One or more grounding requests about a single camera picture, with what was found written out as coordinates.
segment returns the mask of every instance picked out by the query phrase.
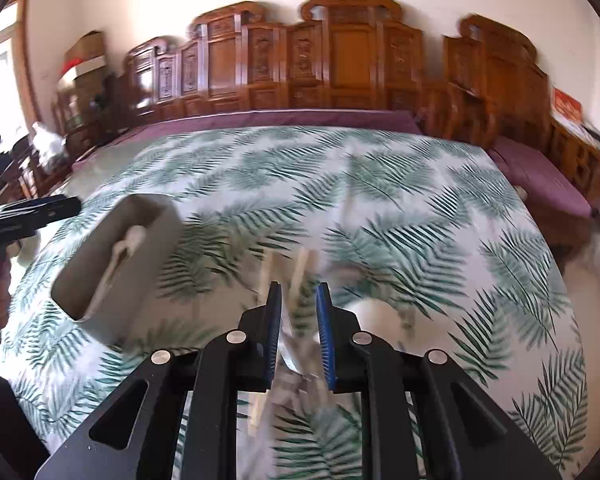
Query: floor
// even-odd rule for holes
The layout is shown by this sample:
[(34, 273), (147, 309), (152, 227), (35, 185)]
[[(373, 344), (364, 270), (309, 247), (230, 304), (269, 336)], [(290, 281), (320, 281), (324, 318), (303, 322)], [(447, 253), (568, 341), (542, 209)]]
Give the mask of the floor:
[[(64, 185), (63, 192), (82, 199), (88, 197), (100, 183), (125, 166), (151, 142), (130, 140), (100, 150)], [(29, 242), (32, 245), (29, 253), (34, 253), (38, 245), (44, 246), (57, 229), (58, 225), (53, 224), (43, 229), (39, 240)], [(14, 264), (12, 288), (19, 282), (30, 258), (30, 255), (21, 254), (18, 258), (21, 264)], [(590, 436), (587, 437), (595, 442), (585, 447), (597, 449), (600, 446), (600, 237), (590, 250), (567, 265), (564, 281), (580, 327), (587, 364), (589, 405), (596, 406), (596, 410), (590, 411)]]

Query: window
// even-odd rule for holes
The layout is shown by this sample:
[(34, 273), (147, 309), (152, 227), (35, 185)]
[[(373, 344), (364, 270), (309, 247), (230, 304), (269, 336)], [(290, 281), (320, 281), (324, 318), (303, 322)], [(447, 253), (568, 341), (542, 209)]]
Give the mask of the window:
[(0, 13), (0, 150), (6, 152), (39, 120), (26, 56), (27, 0), (10, 0)]

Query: bed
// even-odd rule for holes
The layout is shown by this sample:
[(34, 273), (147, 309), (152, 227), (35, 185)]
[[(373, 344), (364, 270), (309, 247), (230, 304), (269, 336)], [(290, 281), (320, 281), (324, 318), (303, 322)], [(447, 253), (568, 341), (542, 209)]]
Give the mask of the bed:
[[(263, 251), (293, 256), (302, 246), (317, 258), (292, 312), (296, 337), (314, 336), (317, 282), (339, 262), (356, 264), (356, 279), (332, 288), (335, 304), (390, 304), (402, 323), (398, 348), (445, 349), (571, 478), (592, 450), (582, 345), (560, 273), (481, 148), (417, 133), (218, 128), (161, 136), (139, 153), (59, 228), (13, 297), (0, 373), (46, 446), (56, 450), (153, 350), (187, 351), (234, 328), (256, 306)], [(107, 347), (49, 291), (85, 236), (133, 192), (172, 195), (187, 224), (124, 346)], [(253, 398), (238, 398), (238, 477), (359, 478), (356, 398), (315, 402), (288, 384), (283, 394), (274, 388), (255, 431)]]

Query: bed sheet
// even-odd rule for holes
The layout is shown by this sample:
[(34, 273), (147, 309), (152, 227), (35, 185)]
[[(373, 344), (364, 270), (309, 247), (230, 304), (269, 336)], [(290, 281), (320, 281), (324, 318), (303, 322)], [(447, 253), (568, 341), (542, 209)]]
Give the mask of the bed sheet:
[[(107, 347), (49, 291), (86, 235), (134, 192), (172, 195), (186, 227), (124, 345)], [(314, 336), (317, 283), (354, 264), (353, 281), (331, 287), (334, 304), (387, 302), (397, 348), (445, 349), (565, 478), (581, 467), (585, 364), (546, 243), (483, 150), (400, 132), (263, 126), (158, 140), (30, 266), (2, 332), (0, 373), (54, 451), (150, 352), (199, 348), (234, 328), (256, 306), (263, 251), (292, 256), (300, 246), (317, 257), (291, 313), (296, 337)], [(278, 371), (259, 424), (249, 418), (254, 397), (238, 398), (238, 477), (358, 478), (356, 397), (304, 392)]]

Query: wooden headboard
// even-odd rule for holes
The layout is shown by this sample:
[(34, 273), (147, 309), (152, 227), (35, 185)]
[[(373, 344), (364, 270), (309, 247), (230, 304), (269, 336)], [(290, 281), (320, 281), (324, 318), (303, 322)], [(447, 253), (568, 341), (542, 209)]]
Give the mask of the wooden headboard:
[(176, 46), (154, 38), (125, 58), (131, 123), (236, 110), (417, 110), (422, 31), (394, 0), (308, 0), (302, 22), (240, 2), (206, 12)]

